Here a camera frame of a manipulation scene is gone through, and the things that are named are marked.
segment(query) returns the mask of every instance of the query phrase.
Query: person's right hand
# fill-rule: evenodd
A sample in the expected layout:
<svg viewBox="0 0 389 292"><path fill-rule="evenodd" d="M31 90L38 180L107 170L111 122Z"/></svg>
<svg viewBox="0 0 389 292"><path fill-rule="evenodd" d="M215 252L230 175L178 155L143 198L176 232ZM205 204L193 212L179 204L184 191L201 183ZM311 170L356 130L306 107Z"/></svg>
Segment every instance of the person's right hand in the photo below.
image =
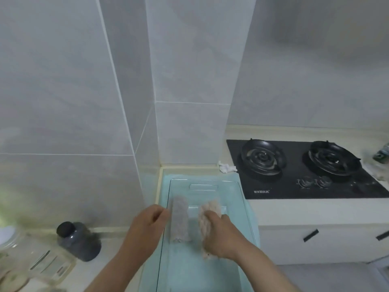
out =
<svg viewBox="0 0 389 292"><path fill-rule="evenodd" d="M236 261L239 251L251 243L231 222L228 215L221 218L213 211L205 211L204 215L211 222L211 232L204 239L204 249L219 258L227 258Z"/></svg>

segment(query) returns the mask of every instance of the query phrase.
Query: white countertop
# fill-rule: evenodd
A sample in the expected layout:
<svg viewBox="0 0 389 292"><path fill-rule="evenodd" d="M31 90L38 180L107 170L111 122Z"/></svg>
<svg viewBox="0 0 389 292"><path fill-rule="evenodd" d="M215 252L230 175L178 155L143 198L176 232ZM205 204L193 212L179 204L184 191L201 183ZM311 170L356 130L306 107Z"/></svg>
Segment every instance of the white countertop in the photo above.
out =
<svg viewBox="0 0 389 292"><path fill-rule="evenodd" d="M114 257L119 250L123 238L102 239L102 249L100 254L90 262L77 260L77 264L65 280L58 285L58 288L66 289L68 292L83 292L84 289L92 282L100 270ZM126 292L136 292L139 288L140 276L142 269L135 274L127 286ZM21 292L35 292L40 288L47 287L44 283L32 279Z"/></svg>
<svg viewBox="0 0 389 292"><path fill-rule="evenodd" d="M277 126L228 125L225 139L256 138L267 141L330 141L362 157L362 152L378 151L389 134L373 130L328 129ZM222 163L233 164L227 144L222 147ZM380 182L389 190L387 182ZM389 223L389 199L283 199L249 200L259 226L279 225L359 225Z"/></svg>

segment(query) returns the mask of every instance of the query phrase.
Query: black drawer handle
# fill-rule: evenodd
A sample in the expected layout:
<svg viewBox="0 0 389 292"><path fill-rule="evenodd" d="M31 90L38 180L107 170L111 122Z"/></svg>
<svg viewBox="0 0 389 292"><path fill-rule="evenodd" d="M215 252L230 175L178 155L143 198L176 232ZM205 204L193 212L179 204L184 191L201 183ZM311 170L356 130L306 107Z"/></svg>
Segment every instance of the black drawer handle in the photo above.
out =
<svg viewBox="0 0 389 292"><path fill-rule="evenodd" d="M312 239L312 237L314 237L314 236L317 235L317 234L318 234L318 230L313 231L311 234L307 235L307 236L304 238L304 242L306 242L306 241Z"/></svg>
<svg viewBox="0 0 389 292"><path fill-rule="evenodd" d="M376 238L377 240L383 240L383 239L385 239L385 238L387 238L387 237L389 237L389 231L384 232L383 234L378 235L378 236L376 236L375 238Z"/></svg>

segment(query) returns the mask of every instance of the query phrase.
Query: gas stove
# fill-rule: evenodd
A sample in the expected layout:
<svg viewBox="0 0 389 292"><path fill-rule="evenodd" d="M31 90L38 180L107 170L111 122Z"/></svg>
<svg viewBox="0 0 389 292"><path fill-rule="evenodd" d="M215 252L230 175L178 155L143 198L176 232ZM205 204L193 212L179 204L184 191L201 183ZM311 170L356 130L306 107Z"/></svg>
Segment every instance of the gas stove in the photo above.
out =
<svg viewBox="0 0 389 292"><path fill-rule="evenodd" d="M246 199L389 198L351 152L328 141L227 140Z"/></svg>

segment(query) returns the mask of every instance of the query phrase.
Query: forearm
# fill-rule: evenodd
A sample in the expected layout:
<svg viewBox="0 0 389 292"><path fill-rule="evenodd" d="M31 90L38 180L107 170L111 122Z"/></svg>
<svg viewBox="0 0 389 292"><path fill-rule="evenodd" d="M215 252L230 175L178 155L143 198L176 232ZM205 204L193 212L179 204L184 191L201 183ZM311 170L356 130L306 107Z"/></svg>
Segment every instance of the forearm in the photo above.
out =
<svg viewBox="0 0 389 292"><path fill-rule="evenodd" d="M300 292L255 245L247 242L236 256L255 292Z"/></svg>
<svg viewBox="0 0 389 292"><path fill-rule="evenodd" d="M143 264L143 260L137 256L120 250L84 292L124 292Z"/></svg>

